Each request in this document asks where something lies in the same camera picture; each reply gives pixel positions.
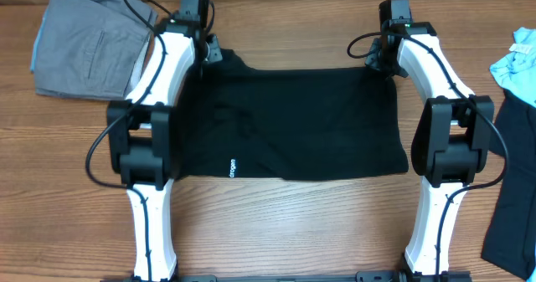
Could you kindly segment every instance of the white plastic housing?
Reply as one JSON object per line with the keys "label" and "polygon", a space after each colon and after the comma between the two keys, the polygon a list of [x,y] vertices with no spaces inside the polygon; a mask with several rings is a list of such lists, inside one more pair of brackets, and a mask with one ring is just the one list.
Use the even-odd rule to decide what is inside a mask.
{"label": "white plastic housing", "polygon": [[[465,97],[475,93],[461,82],[451,65],[446,61],[445,55],[441,52],[439,39],[429,34],[411,35],[411,38],[419,40],[428,47],[434,49],[446,67],[452,81]],[[445,96],[448,99],[460,98],[446,80],[445,74],[438,65],[436,59],[418,44],[409,40],[400,41],[397,58],[400,67],[405,69],[410,75],[423,103],[428,98]]]}
{"label": "white plastic housing", "polygon": [[[184,75],[195,60],[195,48],[193,40],[180,33],[166,32],[161,35],[166,45],[166,58],[160,74],[151,88],[151,94],[142,102],[144,105],[155,105],[162,102],[164,105],[175,105],[176,99],[182,89]],[[154,41],[154,49],[151,59],[143,72],[142,79],[126,97],[132,101],[138,101],[145,89],[151,83],[152,77],[157,71],[162,59],[162,45],[160,40]]]}
{"label": "white plastic housing", "polygon": [[[149,218],[149,245],[151,250],[152,281],[170,279],[177,266],[177,255],[173,251],[171,239],[171,189],[173,179],[167,181],[162,191],[153,185],[135,184],[134,188],[147,199]],[[134,275],[148,281],[147,257],[145,256],[145,214],[140,197],[132,190],[126,190],[131,200],[136,232],[136,267]]]}
{"label": "white plastic housing", "polygon": [[[426,177],[420,177],[420,198],[417,219],[413,227],[410,244],[405,249],[405,259],[413,272],[424,275],[436,273],[436,243],[439,222],[446,199],[454,191],[463,187],[461,182],[443,183],[433,188]],[[451,243],[454,222],[465,192],[454,197],[445,217],[441,235],[440,273],[449,269],[449,244]]]}

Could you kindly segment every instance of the wooden table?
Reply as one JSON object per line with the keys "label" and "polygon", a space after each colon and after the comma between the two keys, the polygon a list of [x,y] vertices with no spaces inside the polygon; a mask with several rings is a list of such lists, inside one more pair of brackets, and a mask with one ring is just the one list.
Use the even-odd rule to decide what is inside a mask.
{"label": "wooden table", "polygon": [[[216,3],[214,31],[257,69],[362,65],[347,44],[379,30],[382,0]],[[536,0],[411,0],[430,21],[464,82],[503,93],[490,64],[508,53],[512,32],[536,28]],[[175,8],[177,4],[167,4]],[[97,281],[131,274],[134,229],[123,191],[96,187],[85,154],[105,124],[105,102],[34,93],[31,51],[44,6],[0,7],[0,280]],[[358,44],[368,50],[370,41]],[[399,128],[410,153],[422,103],[410,79],[396,79]],[[110,169],[107,142],[93,167]],[[475,182],[503,162],[490,156]],[[352,274],[392,269],[410,240],[419,178],[405,175],[335,182],[189,177],[173,186],[173,242],[181,274],[219,276]],[[518,281],[480,258],[499,187],[469,193],[450,249],[452,269],[475,281]]]}

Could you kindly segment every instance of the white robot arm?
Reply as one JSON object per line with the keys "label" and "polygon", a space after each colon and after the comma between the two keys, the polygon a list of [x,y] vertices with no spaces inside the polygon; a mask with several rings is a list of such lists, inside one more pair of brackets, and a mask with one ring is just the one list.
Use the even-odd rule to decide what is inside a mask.
{"label": "white robot arm", "polygon": [[[431,277],[436,273],[436,244],[447,198],[470,184],[475,173],[484,168],[490,137],[490,131],[482,127],[482,118],[471,112],[458,94],[469,97],[489,119],[493,115],[493,103],[487,96],[476,97],[461,82],[441,52],[436,31],[429,23],[413,22],[408,0],[387,0],[380,4],[379,10],[382,37],[375,39],[371,48],[378,53],[371,53],[366,63],[373,69],[408,75],[425,103],[411,147],[411,161],[420,175],[420,200],[410,244],[405,249],[405,263],[411,275]],[[415,40],[433,50],[458,94],[451,88],[438,60]],[[453,125],[466,127],[466,134],[450,135]],[[439,248],[439,273],[449,269],[449,244],[464,195],[462,192],[454,197],[446,213]]]}
{"label": "white robot arm", "polygon": [[[193,39],[181,33],[166,32],[161,34],[167,47],[167,55],[154,85],[142,105],[155,105],[162,103],[165,106],[174,106],[180,96],[184,76],[195,60]],[[152,57],[147,64],[143,76],[134,90],[126,97],[137,101],[151,82],[158,65],[162,59],[162,45],[155,41]],[[150,123],[141,123],[140,128],[151,129]],[[152,267],[152,281],[171,279],[177,268],[177,255],[173,250],[171,237],[171,192],[174,180],[168,179],[163,189],[157,190],[152,184],[142,181],[133,183],[132,187],[140,192],[147,200],[147,216],[149,219],[149,249]],[[140,198],[132,190],[126,190],[131,201],[134,215],[134,229],[136,235],[136,266],[134,276],[148,281],[148,265],[145,244],[145,214]]]}
{"label": "white robot arm", "polygon": [[[467,97],[474,95],[472,90],[461,82],[445,59],[445,56],[441,52],[439,39],[436,36],[418,34],[412,35],[411,37],[434,49],[462,94]],[[437,61],[416,43],[402,39],[400,41],[397,60],[400,67],[413,80],[423,103],[429,98],[437,98],[439,96],[445,96],[448,99],[461,98],[450,88]],[[435,273],[436,240],[441,214],[445,207],[446,199],[462,187],[463,182],[442,183],[439,187],[432,187],[426,177],[420,177],[420,198],[417,217],[410,244],[405,249],[405,260],[414,273],[419,272],[424,275]],[[454,204],[451,205],[446,215],[441,235],[440,272],[448,271],[449,269],[449,244],[451,242],[456,215],[464,195],[465,193],[462,193],[455,197]]]}

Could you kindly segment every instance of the folded clothing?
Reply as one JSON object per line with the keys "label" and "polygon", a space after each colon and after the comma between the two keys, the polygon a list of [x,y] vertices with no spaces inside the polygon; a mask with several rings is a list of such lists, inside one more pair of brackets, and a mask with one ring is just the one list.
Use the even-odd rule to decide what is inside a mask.
{"label": "folded clothing", "polygon": [[179,99],[181,177],[322,181],[408,171],[388,75],[263,71],[231,50],[222,55]]}
{"label": "folded clothing", "polygon": [[520,28],[513,38],[512,53],[492,64],[490,71],[501,87],[536,107],[536,30]]}
{"label": "folded clothing", "polygon": [[[155,23],[151,7],[129,2]],[[50,0],[34,45],[36,92],[122,100],[140,78],[149,38],[123,0]]]}
{"label": "folded clothing", "polygon": [[[536,248],[536,108],[505,90],[495,120],[510,156],[482,258],[519,278],[534,271]],[[494,136],[490,150],[503,156]]]}

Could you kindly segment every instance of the black wire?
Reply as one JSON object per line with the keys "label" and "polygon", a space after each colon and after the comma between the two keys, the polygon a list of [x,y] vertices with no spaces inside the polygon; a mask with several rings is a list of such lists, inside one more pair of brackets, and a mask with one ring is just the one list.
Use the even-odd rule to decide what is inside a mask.
{"label": "black wire", "polygon": [[350,57],[352,57],[352,58],[366,57],[368,54],[370,54],[370,52],[368,54],[356,56],[356,55],[353,55],[353,54],[350,53],[350,49],[352,48],[352,46],[355,43],[357,43],[359,40],[361,40],[363,38],[379,36],[379,35],[395,36],[395,37],[398,37],[398,38],[403,38],[403,39],[409,40],[410,42],[416,43],[421,48],[425,49],[429,54],[431,54],[434,57],[435,61],[440,66],[441,71],[443,71],[443,74],[446,77],[446,81],[449,83],[449,85],[451,86],[452,90],[458,96],[460,96],[460,98],[462,98],[469,105],[469,108],[471,110],[473,110],[477,115],[479,115],[484,120],[484,122],[486,122],[486,124],[490,127],[490,129],[493,131],[493,133],[497,136],[498,140],[501,143],[502,149],[504,151],[504,165],[502,167],[501,174],[499,174],[499,176],[496,179],[494,179],[491,182],[486,182],[486,183],[479,184],[479,185],[472,185],[472,186],[464,187],[462,189],[454,191],[447,198],[445,207],[443,208],[443,214],[441,215],[441,220],[440,220],[440,223],[439,223],[439,230],[437,232],[437,243],[436,243],[436,246],[435,246],[435,280],[439,281],[439,278],[440,278],[440,273],[439,273],[439,270],[440,270],[440,256],[441,256],[441,235],[442,235],[442,232],[443,232],[442,231],[443,230],[443,225],[445,224],[445,218],[446,218],[446,214],[448,212],[449,206],[451,205],[451,203],[453,203],[454,197],[456,197],[460,193],[475,190],[475,189],[483,189],[483,188],[492,187],[492,186],[497,185],[504,178],[504,176],[506,175],[506,172],[508,170],[508,166],[509,166],[508,149],[506,148],[506,143],[504,142],[504,139],[501,136],[501,133],[499,132],[497,127],[495,127],[495,125],[478,109],[478,107],[474,103],[472,103],[472,101],[470,101],[467,97],[465,97],[464,94],[462,94],[462,92],[460,92],[460,90],[456,87],[456,84],[452,81],[452,78],[449,75],[445,65],[443,64],[443,62],[441,61],[439,56],[437,56],[436,52],[434,52],[434,50],[432,48],[430,48],[427,45],[423,44],[421,41],[419,41],[419,40],[417,40],[415,38],[412,38],[407,34],[397,34],[397,33],[389,33],[389,32],[367,33],[367,34],[359,36],[358,38],[354,39],[350,43],[350,45],[348,46],[348,49],[347,49],[348,55]]}
{"label": "black wire", "polygon": [[352,57],[353,59],[361,59],[361,58],[365,58],[365,57],[368,57],[369,55],[372,55],[372,54],[376,54],[380,51],[380,49],[374,49],[372,51],[369,51],[368,53],[366,54],[363,54],[363,55],[354,55],[352,53],[350,53],[350,50],[347,51],[348,55],[350,57]]}
{"label": "black wire", "polygon": [[206,34],[210,33],[210,30],[212,30],[212,26],[214,25],[214,13],[216,12],[216,10],[214,9],[214,2],[209,1],[209,3],[210,7],[212,8],[212,18],[210,18],[209,26],[205,29]]}
{"label": "black wire", "polygon": [[[156,30],[154,29],[154,27],[147,21],[145,20],[132,6],[131,4],[127,1],[127,0],[123,0],[126,4],[126,6],[132,11],[132,13],[134,13],[134,15],[136,15],[136,17],[138,17],[145,25],[147,28],[149,28],[152,33],[154,34],[155,38],[158,38],[158,41],[160,41],[160,44],[162,45],[162,58],[160,59],[160,64],[158,65],[157,67],[157,70],[155,72],[155,74],[153,75],[152,79],[151,79],[151,82],[149,83],[149,85],[147,86],[147,88],[145,89],[145,92],[143,92],[142,94],[142,97],[140,97],[139,100],[137,100],[134,104],[131,105],[131,107],[126,110],[126,112],[121,115],[120,117],[118,117],[117,119],[115,119],[113,122],[111,122],[100,134],[99,136],[97,136],[97,138],[95,139],[95,141],[93,142],[93,144],[91,145],[90,149],[88,150],[87,152],[87,156],[85,157],[85,173],[87,174],[87,176],[90,178],[91,181],[93,181],[94,183],[96,183],[97,185],[99,186],[103,186],[103,187],[110,187],[110,188],[117,188],[117,189],[127,189],[127,187],[123,186],[123,185],[120,185],[120,184],[110,184],[110,183],[107,183],[107,182],[102,182],[100,181],[99,179],[97,179],[93,173],[91,172],[91,158],[93,157],[93,153],[95,152],[95,149],[98,147],[98,145],[102,142],[102,140],[105,138],[106,135],[108,135],[108,133],[110,132],[110,130],[120,121],[120,120],[123,120],[125,119],[125,117],[127,115],[129,115],[136,107],[138,107],[144,100],[145,98],[147,98],[147,96],[151,93],[151,88],[152,86],[154,85],[154,83],[156,82],[157,80],[157,77],[158,75],[160,74],[160,71],[162,70],[162,67],[163,67],[163,64],[164,64],[164,60],[166,58],[166,45],[164,44],[164,41],[162,39],[162,37],[160,36],[160,34],[158,34],[156,32]],[[169,11],[167,11],[164,7],[160,6],[158,3],[154,2],[153,0],[147,0],[151,3],[154,3],[155,5],[157,5],[158,7],[160,7],[162,10],[166,11],[167,13],[170,13]],[[133,191],[135,194],[137,194],[137,196],[141,199],[141,204],[143,206],[143,217],[144,217],[144,222],[145,222],[145,256],[147,257],[147,276],[148,276],[148,280],[149,281],[152,281],[152,267],[151,267],[151,247],[149,245],[149,216],[148,216],[148,211],[147,211],[147,200],[143,197],[143,194],[138,191],[137,189],[135,189],[134,187],[131,187],[131,188],[128,188],[128,190],[131,190]]]}
{"label": "black wire", "polygon": [[164,6],[162,6],[161,4],[153,1],[153,0],[146,0],[147,2],[157,6],[158,8],[161,8],[165,13],[167,13],[167,15],[171,15],[171,12],[169,10],[167,10]]}

